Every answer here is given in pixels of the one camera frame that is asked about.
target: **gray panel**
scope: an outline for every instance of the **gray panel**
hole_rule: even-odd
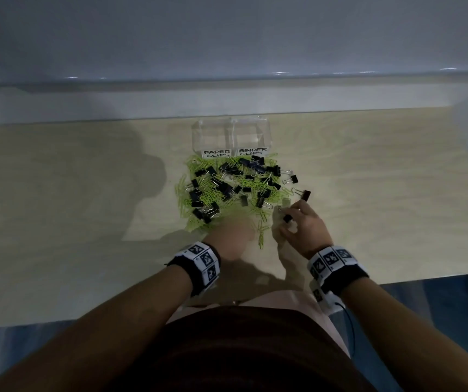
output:
[[[0,85],[468,72],[468,0],[0,0]]]

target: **person's left arm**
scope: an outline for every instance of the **person's left arm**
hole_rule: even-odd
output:
[[[213,230],[203,243],[213,247],[221,260],[235,260],[252,234],[248,223],[230,221]],[[2,374],[0,391],[102,389],[145,350],[196,290],[195,277],[185,268],[168,265],[93,309]]]

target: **pile of clips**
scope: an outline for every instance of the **pile of clips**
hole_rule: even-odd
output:
[[[208,227],[214,218],[230,213],[256,214],[261,221],[255,228],[262,233],[269,227],[271,210],[281,205],[283,199],[298,194],[305,201],[310,191],[291,189],[287,184],[297,184],[297,176],[291,170],[282,170],[276,160],[269,157],[234,157],[215,160],[192,157],[187,163],[191,182],[183,177],[176,186],[179,210],[188,217],[187,230]]]

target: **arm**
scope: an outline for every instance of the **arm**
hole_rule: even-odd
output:
[[[229,222],[203,242],[229,261],[239,258],[252,236],[245,222]],[[2,374],[0,391],[102,389],[145,350],[192,288],[187,272],[169,265],[93,309]]]
[[[306,202],[299,201],[283,211],[293,217],[298,232],[293,234],[283,226],[281,234],[303,257],[310,259],[333,246],[325,223]],[[368,277],[344,286],[341,298],[402,388],[468,390],[468,353]]]

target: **black cable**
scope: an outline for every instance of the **black cable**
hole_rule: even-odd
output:
[[[352,327],[352,354],[350,354],[350,357],[354,357],[356,354],[356,332],[354,331],[354,324],[352,323],[352,318],[348,314],[347,310],[345,307],[343,307],[340,303],[335,303],[335,305],[339,305],[339,307],[342,308],[342,310],[346,313],[346,316],[348,316],[348,320],[350,321],[350,327]]]

